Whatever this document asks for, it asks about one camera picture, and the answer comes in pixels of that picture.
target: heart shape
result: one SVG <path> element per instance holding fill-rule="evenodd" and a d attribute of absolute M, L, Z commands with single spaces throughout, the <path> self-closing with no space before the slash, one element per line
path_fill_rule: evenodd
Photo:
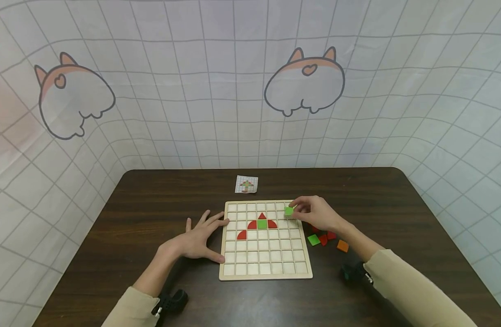
<path fill-rule="evenodd" d="M 64 89 L 65 85 L 67 85 L 67 80 L 65 79 L 65 75 L 64 74 L 58 75 L 58 77 L 54 79 L 54 85 L 58 89 Z"/>
<path fill-rule="evenodd" d="M 305 67 L 303 67 L 301 72 L 305 76 L 310 76 L 316 71 L 316 69 L 317 69 L 317 64 L 306 65 Z"/>

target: fabric wall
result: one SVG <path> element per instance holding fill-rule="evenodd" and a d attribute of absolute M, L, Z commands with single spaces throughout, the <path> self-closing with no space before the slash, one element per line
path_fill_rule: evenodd
<path fill-rule="evenodd" d="M 501 0 L 0 0 L 0 326 L 130 169 L 394 166 L 501 304 Z"/>

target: wooden puzzle board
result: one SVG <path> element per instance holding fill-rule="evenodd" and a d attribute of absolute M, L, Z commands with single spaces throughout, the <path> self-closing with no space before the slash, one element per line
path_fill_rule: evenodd
<path fill-rule="evenodd" d="M 301 221 L 284 215 L 289 203 L 291 200 L 225 203 L 225 219 L 230 223 L 223 227 L 225 263 L 219 266 L 219 280 L 312 278 Z"/>

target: hand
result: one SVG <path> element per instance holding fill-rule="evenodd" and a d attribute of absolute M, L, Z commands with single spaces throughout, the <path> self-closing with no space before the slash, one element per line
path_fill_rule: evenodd
<path fill-rule="evenodd" d="M 305 221 L 312 226 L 334 233 L 342 232 L 343 228 L 349 225 L 348 221 L 332 209 L 325 199 L 314 196 L 300 196 L 289 204 L 295 207 L 292 218 Z"/>
<path fill-rule="evenodd" d="M 209 213 L 210 210 L 205 211 L 194 228 L 192 228 L 192 220 L 187 218 L 185 233 L 174 237 L 169 242 L 178 249 L 180 256 L 191 259 L 207 258 L 217 263 L 224 263 L 223 255 L 207 248 L 207 239 L 218 227 L 226 226 L 229 220 L 219 220 L 225 214 L 223 211 L 207 219 Z"/>

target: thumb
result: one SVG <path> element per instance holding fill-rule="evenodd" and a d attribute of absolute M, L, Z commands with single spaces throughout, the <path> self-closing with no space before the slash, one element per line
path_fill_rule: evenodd
<path fill-rule="evenodd" d="M 219 254 L 216 251 L 212 251 L 209 248 L 205 248 L 205 251 L 203 253 L 203 257 L 210 259 L 210 260 L 217 262 L 217 263 L 225 263 L 225 257 L 223 255 Z"/>
<path fill-rule="evenodd" d="M 312 222 L 312 217 L 310 216 L 310 213 L 298 213 L 297 211 L 294 211 L 291 217 L 297 220 L 305 221 L 306 223 Z"/>

